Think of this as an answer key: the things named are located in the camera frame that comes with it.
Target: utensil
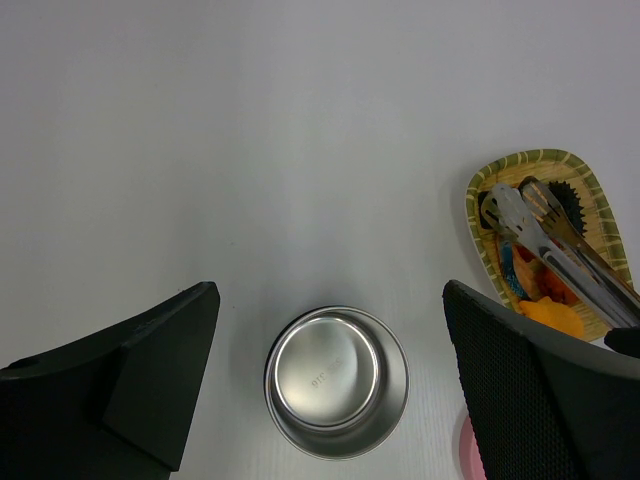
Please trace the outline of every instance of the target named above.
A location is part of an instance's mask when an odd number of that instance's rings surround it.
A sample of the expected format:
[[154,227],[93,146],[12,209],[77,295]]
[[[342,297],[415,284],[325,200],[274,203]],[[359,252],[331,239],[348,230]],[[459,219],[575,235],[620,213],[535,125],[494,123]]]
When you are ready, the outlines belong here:
[[373,315],[324,307],[290,324],[265,369],[267,407],[295,447],[347,459],[381,444],[409,394],[407,359],[395,335]]
[[585,304],[612,327],[636,324],[634,316],[623,305],[551,241],[517,191],[498,183],[491,192],[501,214],[500,225],[515,235],[518,243],[558,275]]
[[640,318],[640,296],[574,228],[562,204],[537,178],[526,177],[518,187],[522,198],[542,229],[574,253],[589,272],[618,301]]

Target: white tabletop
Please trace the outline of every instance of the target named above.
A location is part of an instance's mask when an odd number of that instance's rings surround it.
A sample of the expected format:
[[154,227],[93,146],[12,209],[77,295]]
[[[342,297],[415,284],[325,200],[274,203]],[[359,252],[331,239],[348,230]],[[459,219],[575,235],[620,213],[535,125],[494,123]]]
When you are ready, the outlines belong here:
[[[207,279],[218,329],[172,478],[456,479],[464,401],[441,307],[491,295],[466,230],[484,164],[562,148],[640,268],[634,0],[34,0],[0,5],[0,364]],[[377,450],[326,462],[271,423],[295,316],[395,331],[412,394]]]

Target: metal bowl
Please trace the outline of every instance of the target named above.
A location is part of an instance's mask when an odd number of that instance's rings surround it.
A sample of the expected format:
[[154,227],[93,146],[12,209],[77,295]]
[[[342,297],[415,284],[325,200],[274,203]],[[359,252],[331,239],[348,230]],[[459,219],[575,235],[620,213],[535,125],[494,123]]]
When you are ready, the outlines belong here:
[[264,391],[273,421],[294,446],[318,458],[353,458],[380,445],[400,421],[407,358],[373,315],[324,307],[278,337]]

